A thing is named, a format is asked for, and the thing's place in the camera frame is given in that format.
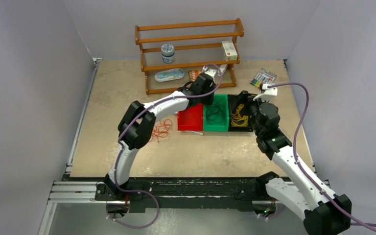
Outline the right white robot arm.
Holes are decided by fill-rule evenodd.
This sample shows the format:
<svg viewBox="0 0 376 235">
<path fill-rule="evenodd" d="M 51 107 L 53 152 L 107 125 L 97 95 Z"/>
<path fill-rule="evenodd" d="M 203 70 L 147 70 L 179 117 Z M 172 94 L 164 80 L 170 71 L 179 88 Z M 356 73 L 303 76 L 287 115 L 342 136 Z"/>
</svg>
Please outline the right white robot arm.
<svg viewBox="0 0 376 235">
<path fill-rule="evenodd" d="M 279 166 L 295 186 L 289 187 L 283 179 L 274 178 L 258 183 L 256 195 L 261 199 L 279 200 L 302 220 L 309 235 L 338 235 L 349 229 L 352 202 L 346 195 L 337 195 L 326 186 L 294 153 L 295 146 L 279 128 L 278 107 L 263 97 L 263 94 L 241 91 L 232 109 L 242 107 L 240 113 L 248 117 L 260 151 Z"/>
</svg>

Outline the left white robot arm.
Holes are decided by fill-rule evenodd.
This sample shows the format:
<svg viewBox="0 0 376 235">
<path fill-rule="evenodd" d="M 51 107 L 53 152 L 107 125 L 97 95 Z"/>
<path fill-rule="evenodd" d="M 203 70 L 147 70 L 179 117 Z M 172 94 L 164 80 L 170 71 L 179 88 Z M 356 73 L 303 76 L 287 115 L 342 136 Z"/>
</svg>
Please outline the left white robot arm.
<svg viewBox="0 0 376 235">
<path fill-rule="evenodd" d="M 216 70 L 200 73 L 194 82 L 179 87 L 172 94 L 153 102 L 134 101 L 118 125 L 119 149 L 114 165 L 105 177 L 107 193 L 114 200 L 126 195 L 130 169 L 138 151 L 151 139 L 157 121 L 198 104 L 210 105 L 216 90 Z"/>
</svg>

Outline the black plastic bin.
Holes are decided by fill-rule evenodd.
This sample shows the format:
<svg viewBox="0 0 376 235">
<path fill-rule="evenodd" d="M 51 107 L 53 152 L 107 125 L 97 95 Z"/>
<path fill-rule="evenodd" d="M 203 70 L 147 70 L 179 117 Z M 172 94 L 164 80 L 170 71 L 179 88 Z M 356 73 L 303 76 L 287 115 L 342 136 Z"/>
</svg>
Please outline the black plastic bin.
<svg viewBox="0 0 376 235">
<path fill-rule="evenodd" d="M 232 125 L 232 115 L 231 115 L 231 104 L 232 100 L 236 97 L 236 95 L 228 94 L 228 110 L 229 110 L 229 132 L 253 132 L 252 126 L 249 124 L 248 126 L 234 126 Z"/>
</svg>

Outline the red plastic bin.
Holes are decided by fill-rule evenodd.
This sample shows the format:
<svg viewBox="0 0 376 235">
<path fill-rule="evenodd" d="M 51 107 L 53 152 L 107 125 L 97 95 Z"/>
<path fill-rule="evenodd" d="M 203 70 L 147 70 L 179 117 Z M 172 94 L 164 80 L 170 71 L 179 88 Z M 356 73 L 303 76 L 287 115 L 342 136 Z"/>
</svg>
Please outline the red plastic bin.
<svg viewBox="0 0 376 235">
<path fill-rule="evenodd" d="M 204 106 L 197 104 L 177 114 L 178 131 L 203 131 Z"/>
</svg>

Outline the green plastic bin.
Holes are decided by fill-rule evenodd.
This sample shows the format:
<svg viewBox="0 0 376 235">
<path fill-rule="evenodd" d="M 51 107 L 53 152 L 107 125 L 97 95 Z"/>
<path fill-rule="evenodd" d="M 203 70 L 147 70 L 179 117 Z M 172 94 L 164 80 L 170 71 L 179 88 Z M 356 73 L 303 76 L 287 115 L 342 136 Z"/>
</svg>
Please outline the green plastic bin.
<svg viewBox="0 0 376 235">
<path fill-rule="evenodd" d="M 215 94 L 212 105 L 204 106 L 203 130 L 210 132 L 227 132 L 229 127 L 229 115 L 227 94 Z"/>
</svg>

